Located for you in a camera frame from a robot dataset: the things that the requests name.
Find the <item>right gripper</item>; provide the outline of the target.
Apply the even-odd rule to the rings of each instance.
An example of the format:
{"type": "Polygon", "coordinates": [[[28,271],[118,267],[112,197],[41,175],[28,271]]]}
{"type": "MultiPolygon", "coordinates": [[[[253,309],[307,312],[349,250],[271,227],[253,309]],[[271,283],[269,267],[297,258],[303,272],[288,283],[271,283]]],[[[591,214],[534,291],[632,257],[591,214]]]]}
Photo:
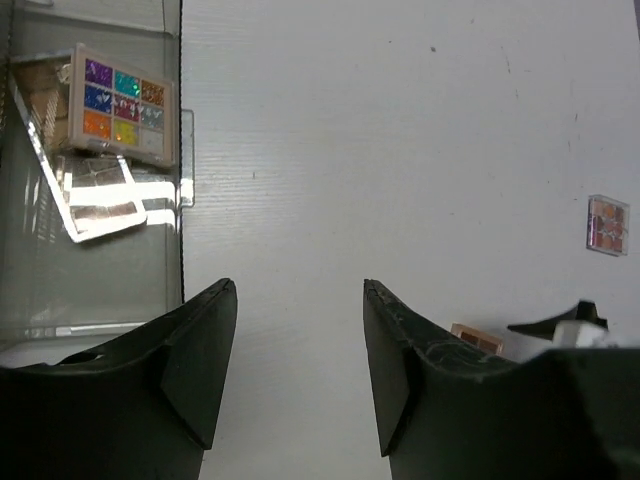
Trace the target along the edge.
{"type": "Polygon", "coordinates": [[[607,330],[608,320],[600,317],[596,304],[588,300],[580,300],[574,307],[554,317],[532,323],[510,324],[507,329],[541,340],[552,340],[557,348],[618,346],[618,341],[607,330]]]}

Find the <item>colourful eyeshadow palette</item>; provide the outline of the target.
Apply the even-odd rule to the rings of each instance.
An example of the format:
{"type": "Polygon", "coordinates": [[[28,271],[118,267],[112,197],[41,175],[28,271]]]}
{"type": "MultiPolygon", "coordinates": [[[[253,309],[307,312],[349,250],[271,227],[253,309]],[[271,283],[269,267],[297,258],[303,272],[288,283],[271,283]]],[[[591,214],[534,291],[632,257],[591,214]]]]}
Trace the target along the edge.
{"type": "Polygon", "coordinates": [[[174,83],[78,43],[71,57],[68,141],[170,168],[177,125],[174,83]]]}

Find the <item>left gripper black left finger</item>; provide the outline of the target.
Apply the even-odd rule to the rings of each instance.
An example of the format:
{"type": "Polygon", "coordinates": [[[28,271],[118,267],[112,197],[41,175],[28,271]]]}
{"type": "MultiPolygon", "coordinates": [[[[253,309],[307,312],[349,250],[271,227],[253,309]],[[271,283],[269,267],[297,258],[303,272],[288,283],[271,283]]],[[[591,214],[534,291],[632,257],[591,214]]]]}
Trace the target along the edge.
{"type": "Polygon", "coordinates": [[[54,365],[1,371],[5,479],[195,479],[212,447],[235,284],[54,365]]]}

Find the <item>long brown eyeshadow palette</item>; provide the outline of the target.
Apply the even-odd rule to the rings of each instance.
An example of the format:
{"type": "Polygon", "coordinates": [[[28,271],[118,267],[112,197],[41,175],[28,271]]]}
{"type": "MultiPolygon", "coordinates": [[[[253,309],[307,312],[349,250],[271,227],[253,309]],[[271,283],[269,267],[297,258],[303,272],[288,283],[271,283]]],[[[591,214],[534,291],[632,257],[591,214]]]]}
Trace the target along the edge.
{"type": "Polygon", "coordinates": [[[12,58],[9,88],[63,225],[82,243],[141,226],[147,213],[123,156],[69,145],[72,54],[12,58]]]}

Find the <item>clear acrylic makeup organizer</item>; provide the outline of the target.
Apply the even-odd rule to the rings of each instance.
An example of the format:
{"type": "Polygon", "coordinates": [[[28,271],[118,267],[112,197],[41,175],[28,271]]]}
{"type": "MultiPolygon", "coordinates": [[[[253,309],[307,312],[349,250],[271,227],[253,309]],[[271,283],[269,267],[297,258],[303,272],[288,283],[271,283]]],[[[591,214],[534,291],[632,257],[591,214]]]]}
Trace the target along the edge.
{"type": "Polygon", "coordinates": [[[1,5],[1,345],[118,335],[184,298],[179,1],[1,5]]]}

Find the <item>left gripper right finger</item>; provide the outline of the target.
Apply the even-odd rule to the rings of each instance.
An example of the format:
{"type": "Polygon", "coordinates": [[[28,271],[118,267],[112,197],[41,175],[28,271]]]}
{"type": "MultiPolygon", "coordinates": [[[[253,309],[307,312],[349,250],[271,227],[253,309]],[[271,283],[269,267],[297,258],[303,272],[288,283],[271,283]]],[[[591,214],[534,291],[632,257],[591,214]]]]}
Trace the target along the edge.
{"type": "Polygon", "coordinates": [[[639,352],[490,355],[366,280],[380,450],[396,479],[635,479],[639,352]]]}

